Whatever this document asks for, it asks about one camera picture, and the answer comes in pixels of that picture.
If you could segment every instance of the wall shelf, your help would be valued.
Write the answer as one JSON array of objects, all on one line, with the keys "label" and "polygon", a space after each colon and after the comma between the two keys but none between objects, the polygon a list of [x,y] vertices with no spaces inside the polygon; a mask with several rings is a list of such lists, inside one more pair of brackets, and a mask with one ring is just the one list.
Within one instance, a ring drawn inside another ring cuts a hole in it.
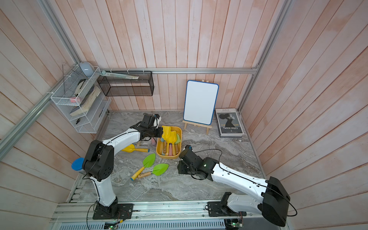
[{"label": "wall shelf", "polygon": [[[79,65],[74,66],[73,72],[51,96],[52,101],[77,132],[97,133],[103,114],[111,102],[111,99],[105,98],[104,93],[95,84],[101,72],[99,67],[95,66],[94,68],[93,75],[86,77]],[[83,80],[85,81],[81,89],[78,94],[75,94],[78,85]],[[71,114],[75,110],[81,110],[81,112],[72,116]]]}]

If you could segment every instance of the yellow tray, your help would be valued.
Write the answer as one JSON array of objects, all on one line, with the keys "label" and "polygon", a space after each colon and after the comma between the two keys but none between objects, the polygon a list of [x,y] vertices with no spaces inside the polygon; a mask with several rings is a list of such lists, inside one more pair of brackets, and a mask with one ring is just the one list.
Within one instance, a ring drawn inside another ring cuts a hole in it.
[{"label": "yellow tray", "polygon": [[[177,134],[179,134],[180,136],[180,142],[178,143],[178,147],[179,147],[179,154],[181,153],[181,141],[183,140],[181,135],[182,135],[182,131],[181,128],[177,127],[177,126],[170,126],[171,127],[171,131],[176,131]],[[163,148],[163,142],[161,142],[161,138],[157,139],[157,146],[156,146],[156,154],[163,158],[163,159],[176,159],[179,157],[179,154],[175,155],[175,156],[166,156],[166,155],[161,155],[161,153],[159,153],[159,149]],[[169,152],[169,145],[167,145],[166,147],[166,151]]]}]

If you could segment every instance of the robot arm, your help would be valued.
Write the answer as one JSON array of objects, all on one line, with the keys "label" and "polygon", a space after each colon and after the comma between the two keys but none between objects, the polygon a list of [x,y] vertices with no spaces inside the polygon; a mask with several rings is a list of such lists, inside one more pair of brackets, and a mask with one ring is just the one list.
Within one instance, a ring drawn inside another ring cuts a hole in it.
[{"label": "robot arm", "polygon": [[250,196],[226,192],[217,205],[221,207],[217,211],[221,212],[221,216],[247,211],[262,214],[271,223],[285,226],[290,196],[278,179],[252,177],[231,169],[213,158],[207,157],[202,160],[192,151],[190,145],[185,147],[179,158],[181,159],[177,167],[179,174],[190,174],[199,180],[209,179],[224,183]]},{"label": "robot arm", "polygon": [[145,138],[161,138],[161,117],[158,114],[145,114],[142,121],[131,126],[127,131],[104,141],[91,142],[82,168],[87,172],[98,195],[97,209],[104,213],[104,218],[116,216],[118,212],[117,197],[111,184],[111,173],[114,169],[114,156],[137,141]]}]

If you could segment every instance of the green toy trowel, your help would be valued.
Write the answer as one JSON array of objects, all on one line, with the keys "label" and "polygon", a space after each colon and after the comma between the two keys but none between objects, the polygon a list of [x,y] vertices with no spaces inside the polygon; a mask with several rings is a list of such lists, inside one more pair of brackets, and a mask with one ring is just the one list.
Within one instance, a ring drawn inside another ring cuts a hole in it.
[{"label": "green toy trowel", "polygon": [[156,159],[156,154],[152,153],[143,160],[143,167],[139,169],[130,179],[135,180],[137,176],[144,170],[144,168],[149,168],[153,165]]},{"label": "green toy trowel", "polygon": [[140,174],[138,176],[138,179],[140,179],[142,177],[149,176],[151,174],[154,174],[156,176],[159,176],[159,175],[163,174],[164,172],[166,172],[166,170],[167,170],[168,167],[169,167],[168,164],[164,164],[164,163],[163,164],[158,164],[155,167],[153,167],[152,172],[147,172],[147,173]]}]

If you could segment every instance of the marble floor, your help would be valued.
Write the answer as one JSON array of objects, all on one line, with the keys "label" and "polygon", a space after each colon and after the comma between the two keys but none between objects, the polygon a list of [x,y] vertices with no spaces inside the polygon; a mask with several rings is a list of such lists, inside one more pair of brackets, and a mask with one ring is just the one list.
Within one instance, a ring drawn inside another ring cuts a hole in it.
[{"label": "marble floor", "polygon": [[[162,117],[160,125],[179,126],[183,130],[182,147],[191,145],[193,151],[205,149],[221,149],[223,154],[221,162],[245,174],[263,177],[261,168],[256,159],[248,136],[236,138],[220,138],[217,130],[217,121],[213,118],[209,134],[206,135],[206,128],[188,125],[184,130],[183,112],[152,112]],[[110,122],[107,127],[104,139],[108,139],[122,133],[129,126],[136,124],[143,118],[143,112],[119,112],[110,115]],[[155,147],[151,141],[141,142],[141,146],[150,148],[150,153],[155,152]],[[132,153],[120,151],[114,159],[114,170],[111,174],[112,185],[116,196],[120,202],[132,201],[172,201],[172,200],[205,200],[221,199],[224,192],[234,192],[243,194],[228,185],[209,180],[194,180],[190,175],[179,175],[177,164],[179,159],[167,160],[156,156],[156,161],[151,168],[143,172],[152,170],[159,163],[168,163],[168,170],[160,175],[151,175],[142,179],[131,181],[130,177],[142,167],[143,159],[149,153]],[[198,153],[204,159],[211,157],[218,159],[220,152],[216,150]],[[86,180],[78,202],[94,202],[96,192],[90,180]]]}]

